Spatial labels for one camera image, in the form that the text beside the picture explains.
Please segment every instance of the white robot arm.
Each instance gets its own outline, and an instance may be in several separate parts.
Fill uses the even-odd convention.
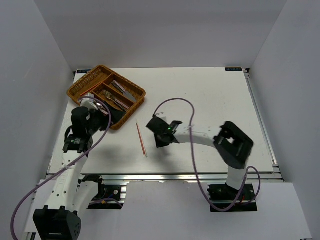
[[[156,146],[162,148],[171,143],[190,143],[189,125],[181,121],[166,123],[166,117],[153,116],[146,126],[155,137]],[[248,157],[254,142],[234,123],[226,121],[221,127],[192,126],[194,144],[216,148],[228,165],[226,185],[239,190],[246,174]]]
[[[71,121],[72,126],[64,136],[61,163],[61,168],[67,170],[57,177],[43,209],[36,209],[33,214],[34,224],[42,240],[78,239],[83,211],[99,192],[96,182],[79,183],[88,156],[82,157],[72,166],[67,165],[92,147],[92,136],[99,130],[106,130],[108,116],[90,100],[83,100],[81,106],[72,111]]]

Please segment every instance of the wooden basket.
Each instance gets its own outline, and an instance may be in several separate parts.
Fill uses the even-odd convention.
[[[113,80],[116,80],[123,88],[131,93],[136,102],[131,101],[126,98],[120,91],[118,91],[111,83]],[[98,65],[89,71],[86,75],[81,77],[77,82],[75,82],[66,92],[66,94],[78,105],[79,97],[84,93],[94,94],[94,97],[106,101],[112,107],[121,110],[113,101],[107,99],[102,91],[107,90],[110,92],[116,99],[123,102],[129,107],[125,115],[121,118],[119,122],[111,126],[112,130],[118,130],[122,127],[123,124],[131,117],[131,115],[141,106],[145,101],[146,91],[141,87],[135,85],[133,82],[129,81],[125,77],[119,75],[115,71],[112,71],[110,68]]]

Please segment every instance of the white enclosure wall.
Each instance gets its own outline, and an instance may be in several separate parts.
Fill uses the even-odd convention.
[[[249,68],[287,0],[35,0],[73,70]]]
[[[283,177],[320,239],[320,2],[288,0],[251,69]]]
[[[72,72],[33,0],[0,3],[0,238],[46,174],[67,104]],[[16,218],[21,237],[32,198]]]

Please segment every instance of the knife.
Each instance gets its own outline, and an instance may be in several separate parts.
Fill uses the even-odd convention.
[[[137,100],[135,99],[135,97],[128,92],[127,90],[124,89],[123,86],[121,86],[116,80],[114,80],[112,83],[112,86],[114,86],[116,89],[118,89],[125,97],[127,97],[128,99],[130,99],[132,102],[136,102]]]

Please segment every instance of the metal fork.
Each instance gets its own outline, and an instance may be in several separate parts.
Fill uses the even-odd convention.
[[[123,111],[127,111],[127,109],[129,109],[129,107],[125,104],[123,104],[121,101],[119,101],[118,99],[116,99],[110,92],[106,91],[106,90],[103,90],[102,91],[103,95],[113,101],[119,108],[121,108]]]

